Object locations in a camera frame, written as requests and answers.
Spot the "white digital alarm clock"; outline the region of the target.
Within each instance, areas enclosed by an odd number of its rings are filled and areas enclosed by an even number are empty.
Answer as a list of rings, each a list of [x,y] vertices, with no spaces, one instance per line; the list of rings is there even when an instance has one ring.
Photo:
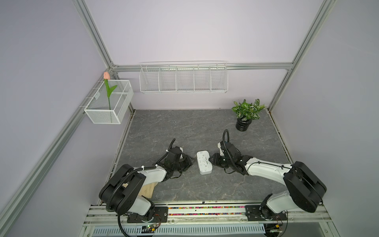
[[[196,153],[198,169],[201,175],[207,175],[212,173],[213,166],[209,159],[210,155],[208,151],[199,151]]]

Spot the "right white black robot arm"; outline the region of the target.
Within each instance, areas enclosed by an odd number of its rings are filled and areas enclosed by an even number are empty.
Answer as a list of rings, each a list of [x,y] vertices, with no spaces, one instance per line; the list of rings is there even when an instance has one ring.
[[[297,208],[314,213],[318,206],[323,205],[327,187],[304,163],[279,164],[242,155],[230,142],[227,129],[223,132],[218,148],[220,152],[210,158],[213,165],[224,170],[231,168],[233,173],[241,175],[263,177],[286,187],[281,193],[265,197],[258,208],[262,219],[271,220],[283,211]]]

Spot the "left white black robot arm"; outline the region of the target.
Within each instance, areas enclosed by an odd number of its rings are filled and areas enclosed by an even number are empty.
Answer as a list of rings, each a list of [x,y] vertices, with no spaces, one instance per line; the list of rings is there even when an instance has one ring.
[[[167,221],[168,208],[156,208],[150,198],[140,195],[140,191],[148,185],[175,179],[175,172],[180,177],[193,165],[194,158],[185,154],[183,148],[173,147],[175,140],[152,166],[122,165],[99,192],[99,199],[105,203],[106,211],[117,214],[118,227],[125,237],[129,235],[121,223],[123,215],[135,216],[145,223],[156,222],[147,226],[149,233],[154,233],[161,223]]]

